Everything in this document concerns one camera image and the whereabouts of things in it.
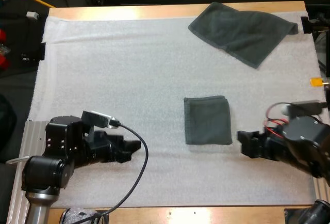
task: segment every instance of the yellow connector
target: yellow connector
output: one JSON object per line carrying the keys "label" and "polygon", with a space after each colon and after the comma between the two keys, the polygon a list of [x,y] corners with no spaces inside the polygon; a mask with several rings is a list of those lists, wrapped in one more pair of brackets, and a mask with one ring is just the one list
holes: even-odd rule
{"label": "yellow connector", "polygon": [[310,84],[311,86],[323,86],[323,79],[322,78],[311,78]]}

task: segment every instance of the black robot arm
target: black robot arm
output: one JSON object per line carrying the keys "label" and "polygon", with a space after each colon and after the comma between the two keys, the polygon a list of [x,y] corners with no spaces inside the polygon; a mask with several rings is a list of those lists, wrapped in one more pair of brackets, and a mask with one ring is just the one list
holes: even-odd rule
{"label": "black robot arm", "polygon": [[100,122],[84,112],[82,118],[61,116],[46,126],[46,148],[41,156],[32,156],[22,172],[22,190],[30,206],[26,224],[46,224],[50,206],[57,201],[74,169],[98,162],[124,163],[140,149],[141,141],[126,141],[122,135],[94,131]]}
{"label": "black robot arm", "polygon": [[[263,133],[239,131],[237,139],[242,144],[242,154],[281,161],[315,178],[324,178],[330,186],[330,126],[312,116],[320,113],[320,106],[324,104],[314,101],[292,104],[287,108],[289,121],[271,119],[266,112],[268,121],[278,125],[265,126]],[[317,200],[311,208],[286,215],[286,224],[312,223],[330,223],[329,203]]]}

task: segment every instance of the gray towel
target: gray towel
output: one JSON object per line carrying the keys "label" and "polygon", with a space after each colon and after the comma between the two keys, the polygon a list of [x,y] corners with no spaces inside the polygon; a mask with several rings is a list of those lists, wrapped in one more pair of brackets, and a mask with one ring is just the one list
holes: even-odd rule
{"label": "gray towel", "polygon": [[257,68],[287,35],[298,33],[297,23],[259,11],[238,11],[213,2],[189,30],[210,45]]}
{"label": "gray towel", "polygon": [[186,144],[230,145],[230,112],[224,96],[184,99]]}

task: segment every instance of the table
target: table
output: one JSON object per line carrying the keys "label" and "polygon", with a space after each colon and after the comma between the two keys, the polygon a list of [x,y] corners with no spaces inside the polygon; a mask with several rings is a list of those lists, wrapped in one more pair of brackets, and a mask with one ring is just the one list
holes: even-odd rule
{"label": "table", "polygon": [[[302,1],[226,4],[241,11],[305,11]],[[208,4],[128,7],[78,7],[50,9],[49,15],[69,20],[136,20],[191,17],[200,14]],[[284,223],[285,206],[222,207],[141,207],[119,208],[111,214],[111,223]],[[64,209],[51,209],[49,224],[57,224]]]}

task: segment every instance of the red object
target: red object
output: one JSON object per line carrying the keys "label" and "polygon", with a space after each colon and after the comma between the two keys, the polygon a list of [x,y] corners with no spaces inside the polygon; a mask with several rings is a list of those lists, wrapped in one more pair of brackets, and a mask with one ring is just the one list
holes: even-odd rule
{"label": "red object", "polygon": [[7,68],[9,68],[9,66],[9,60],[7,60],[5,56],[0,55],[0,69],[6,70]]}
{"label": "red object", "polygon": [[0,42],[4,43],[7,40],[7,35],[3,29],[0,29]]}

